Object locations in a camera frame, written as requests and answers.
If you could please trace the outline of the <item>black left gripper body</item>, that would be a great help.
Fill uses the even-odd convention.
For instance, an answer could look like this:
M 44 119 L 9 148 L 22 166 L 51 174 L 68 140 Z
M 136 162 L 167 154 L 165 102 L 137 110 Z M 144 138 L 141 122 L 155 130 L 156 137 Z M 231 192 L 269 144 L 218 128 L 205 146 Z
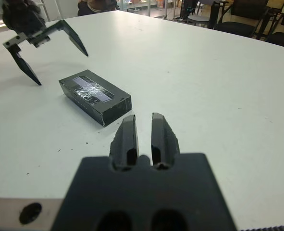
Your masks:
M 37 48 L 49 41 L 49 36 L 43 35 L 46 29 L 45 20 L 41 16 L 39 7 L 33 1 L 5 0 L 2 9 L 4 23 L 17 34 L 3 44 L 5 48 L 18 45 L 25 40 Z M 40 35 L 43 35 L 43 38 L 36 40 Z

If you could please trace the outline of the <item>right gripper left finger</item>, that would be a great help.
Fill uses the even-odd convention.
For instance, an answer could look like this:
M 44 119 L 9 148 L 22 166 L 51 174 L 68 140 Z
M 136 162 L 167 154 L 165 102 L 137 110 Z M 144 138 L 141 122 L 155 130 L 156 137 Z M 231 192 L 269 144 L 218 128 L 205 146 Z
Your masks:
M 110 145 L 110 158 L 117 171 L 128 171 L 139 157 L 136 116 L 125 117 Z

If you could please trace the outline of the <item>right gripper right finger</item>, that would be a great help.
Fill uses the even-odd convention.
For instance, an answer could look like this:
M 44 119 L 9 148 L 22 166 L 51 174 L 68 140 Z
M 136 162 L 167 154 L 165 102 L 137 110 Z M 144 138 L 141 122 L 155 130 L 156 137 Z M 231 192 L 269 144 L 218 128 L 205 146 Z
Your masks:
M 167 170 L 180 154 L 179 143 L 164 115 L 152 114 L 151 155 L 154 168 Z

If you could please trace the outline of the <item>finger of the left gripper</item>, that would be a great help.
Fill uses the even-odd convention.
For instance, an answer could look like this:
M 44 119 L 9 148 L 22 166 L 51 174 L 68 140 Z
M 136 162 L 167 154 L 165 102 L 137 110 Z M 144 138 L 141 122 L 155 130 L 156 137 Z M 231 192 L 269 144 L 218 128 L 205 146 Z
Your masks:
M 84 47 L 78 34 L 70 27 L 70 25 L 65 20 L 59 20 L 55 24 L 47 27 L 45 29 L 46 34 L 51 34 L 56 30 L 63 30 L 69 37 L 70 41 L 86 56 L 88 57 L 88 52 Z
M 28 77 L 30 77 L 34 82 L 36 82 L 39 86 L 41 86 L 40 81 L 38 80 L 36 74 L 33 72 L 32 68 L 28 65 L 28 63 L 20 56 L 19 52 L 21 49 L 18 45 L 11 46 L 8 51 L 12 55 L 16 64 Z

